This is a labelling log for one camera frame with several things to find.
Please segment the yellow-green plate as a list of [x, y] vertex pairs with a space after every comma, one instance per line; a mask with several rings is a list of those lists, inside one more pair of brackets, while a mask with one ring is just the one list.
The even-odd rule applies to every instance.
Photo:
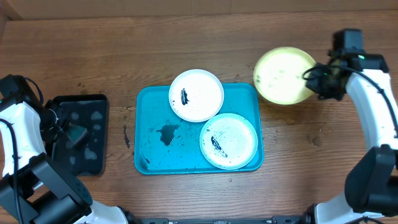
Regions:
[[254, 86], [267, 101], [278, 105], [293, 105], [313, 95], [302, 78], [316, 61], [295, 47], [278, 47], [265, 53], [253, 72]]

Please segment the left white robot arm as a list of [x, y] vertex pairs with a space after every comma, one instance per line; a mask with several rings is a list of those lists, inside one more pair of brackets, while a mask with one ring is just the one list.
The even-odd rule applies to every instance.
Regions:
[[93, 200], [78, 178], [52, 160], [48, 144], [65, 136], [76, 145], [88, 131], [45, 106], [32, 82], [11, 74], [1, 79], [1, 207], [19, 223], [139, 223], [130, 211]]

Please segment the white plate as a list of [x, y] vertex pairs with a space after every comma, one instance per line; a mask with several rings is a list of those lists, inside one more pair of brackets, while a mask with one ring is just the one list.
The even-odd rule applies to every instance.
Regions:
[[224, 102], [224, 88], [218, 78], [202, 69], [181, 73], [169, 89], [174, 113], [185, 121], [200, 123], [214, 117]]

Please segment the dark green sponge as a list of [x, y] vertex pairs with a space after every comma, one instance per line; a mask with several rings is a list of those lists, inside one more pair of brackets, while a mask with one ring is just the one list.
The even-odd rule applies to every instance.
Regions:
[[73, 144], [77, 144], [82, 139], [84, 139], [87, 132], [88, 132], [87, 129], [84, 128], [83, 126], [79, 126], [79, 125], [75, 125], [75, 124], [71, 124], [71, 123], [68, 124], [67, 137]]

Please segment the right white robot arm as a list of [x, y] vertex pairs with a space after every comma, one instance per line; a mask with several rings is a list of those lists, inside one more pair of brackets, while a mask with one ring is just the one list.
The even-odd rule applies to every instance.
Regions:
[[344, 191], [310, 206], [299, 223], [378, 223], [397, 215], [397, 103], [389, 67], [380, 54], [367, 54], [358, 29], [333, 34], [326, 64], [306, 70], [305, 86], [319, 100], [352, 99], [362, 125], [366, 154], [345, 180]]

